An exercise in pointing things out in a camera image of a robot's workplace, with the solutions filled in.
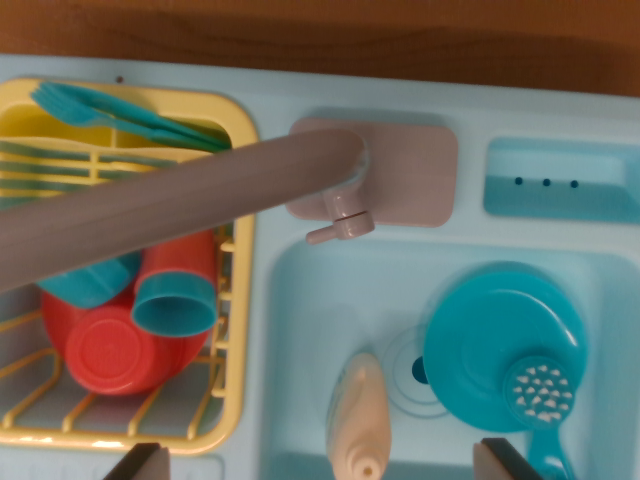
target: gray faucet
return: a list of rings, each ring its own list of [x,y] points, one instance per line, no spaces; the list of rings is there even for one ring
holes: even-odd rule
[[[324,191],[333,225],[309,243],[374,228],[360,198],[363,140],[299,133],[0,212],[0,292]]]

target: sink drain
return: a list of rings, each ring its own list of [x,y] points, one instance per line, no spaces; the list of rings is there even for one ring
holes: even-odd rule
[[[440,417],[447,409],[438,401],[422,365],[426,326],[398,335],[382,360],[389,399],[399,409],[420,418]]]

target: soap dish holes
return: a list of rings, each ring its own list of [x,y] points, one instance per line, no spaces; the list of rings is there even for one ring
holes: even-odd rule
[[[417,358],[416,361],[413,362],[413,366],[411,367],[411,374],[417,382],[422,383],[423,385],[429,385],[429,379],[427,378],[427,374],[424,371],[424,361],[422,360],[422,357]]]
[[[516,185],[522,185],[524,183],[524,180],[522,179],[522,177],[516,177],[515,178],[515,184]],[[551,180],[549,180],[548,178],[545,178],[542,181],[542,185],[544,185],[545,187],[550,187],[551,186]],[[571,183],[569,183],[569,185],[571,186],[571,188],[578,188],[580,186],[580,184],[578,183],[577,180],[571,180]]]

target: sink basin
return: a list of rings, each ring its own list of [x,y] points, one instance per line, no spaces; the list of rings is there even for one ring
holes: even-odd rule
[[[391,400],[393,446],[384,478],[471,479],[473,443],[503,435],[448,414],[414,364],[444,291],[469,271],[502,261],[531,265],[554,280],[588,332],[586,374],[560,430],[576,475],[632,477],[640,404],[638,264],[615,254],[445,243],[411,229],[309,246],[304,222],[294,228],[280,210],[262,220],[301,233],[273,252],[269,273],[261,480],[333,478],[325,456],[327,409],[341,369],[360,351],[380,359]],[[526,455],[528,434],[507,438]]]

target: teal fork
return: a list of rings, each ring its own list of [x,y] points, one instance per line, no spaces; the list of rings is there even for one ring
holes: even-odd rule
[[[152,142],[170,147],[202,150],[212,153],[221,150],[221,148],[209,143],[186,137],[179,133],[143,127],[135,123],[113,118],[106,113],[84,105],[62,92],[39,88],[31,94],[31,98],[52,117],[75,127],[102,126],[138,135]]]

